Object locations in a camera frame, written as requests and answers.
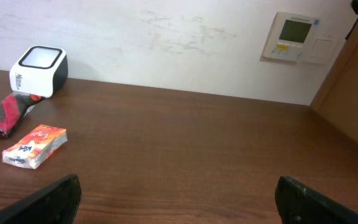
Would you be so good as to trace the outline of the orange tissue pack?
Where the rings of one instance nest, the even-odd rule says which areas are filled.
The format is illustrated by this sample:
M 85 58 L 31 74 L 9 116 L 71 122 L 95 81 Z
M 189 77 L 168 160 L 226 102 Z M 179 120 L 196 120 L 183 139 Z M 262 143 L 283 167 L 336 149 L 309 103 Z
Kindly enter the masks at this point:
M 25 169 L 36 169 L 62 144 L 67 130 L 40 124 L 18 143 L 2 152 L 2 162 Z

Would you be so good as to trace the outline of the black red snack wrapper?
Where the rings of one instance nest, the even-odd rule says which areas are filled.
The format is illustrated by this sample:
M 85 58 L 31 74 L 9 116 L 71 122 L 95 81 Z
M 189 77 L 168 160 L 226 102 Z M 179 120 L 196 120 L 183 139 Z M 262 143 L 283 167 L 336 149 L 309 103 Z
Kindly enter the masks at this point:
M 25 116 L 45 97 L 13 91 L 0 102 L 0 138 L 13 135 Z

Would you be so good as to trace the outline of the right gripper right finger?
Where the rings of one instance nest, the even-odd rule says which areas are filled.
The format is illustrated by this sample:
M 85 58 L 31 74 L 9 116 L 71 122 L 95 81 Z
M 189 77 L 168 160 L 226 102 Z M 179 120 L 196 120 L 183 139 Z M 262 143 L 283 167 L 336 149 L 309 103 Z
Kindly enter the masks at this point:
M 283 224 L 358 224 L 358 213 L 289 176 L 279 178 L 275 203 Z

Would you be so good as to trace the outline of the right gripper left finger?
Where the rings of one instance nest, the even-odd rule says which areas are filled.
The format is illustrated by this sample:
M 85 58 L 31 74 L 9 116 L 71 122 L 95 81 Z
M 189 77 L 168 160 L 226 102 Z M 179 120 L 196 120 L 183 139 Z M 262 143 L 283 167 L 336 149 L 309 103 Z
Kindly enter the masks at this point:
M 79 178 L 70 174 L 0 210 L 0 224 L 72 224 L 80 201 Z

